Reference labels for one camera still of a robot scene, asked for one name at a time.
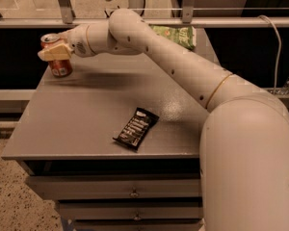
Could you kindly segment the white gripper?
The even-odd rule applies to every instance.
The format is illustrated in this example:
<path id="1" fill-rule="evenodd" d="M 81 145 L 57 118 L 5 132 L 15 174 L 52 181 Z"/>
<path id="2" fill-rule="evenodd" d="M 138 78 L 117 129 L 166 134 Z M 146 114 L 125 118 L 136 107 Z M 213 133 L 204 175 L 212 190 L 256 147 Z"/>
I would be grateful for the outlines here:
<path id="1" fill-rule="evenodd" d="M 89 43 L 90 24 L 81 24 L 73 29 L 59 33 L 61 39 L 66 43 L 60 43 L 45 47 L 38 52 L 38 56 L 45 62 L 69 60 L 73 53 L 79 57 L 92 57 L 95 52 Z"/>

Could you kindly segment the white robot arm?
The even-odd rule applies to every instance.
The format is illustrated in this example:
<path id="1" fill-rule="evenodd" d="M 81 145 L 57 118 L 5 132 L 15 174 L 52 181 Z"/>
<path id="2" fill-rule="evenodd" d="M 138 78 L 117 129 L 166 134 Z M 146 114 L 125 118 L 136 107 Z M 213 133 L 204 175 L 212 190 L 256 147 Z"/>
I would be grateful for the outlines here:
<path id="1" fill-rule="evenodd" d="M 132 10 L 60 38 L 42 60 L 144 53 L 208 111 L 199 146 L 205 231 L 289 231 L 289 112 L 276 96 L 157 35 Z"/>

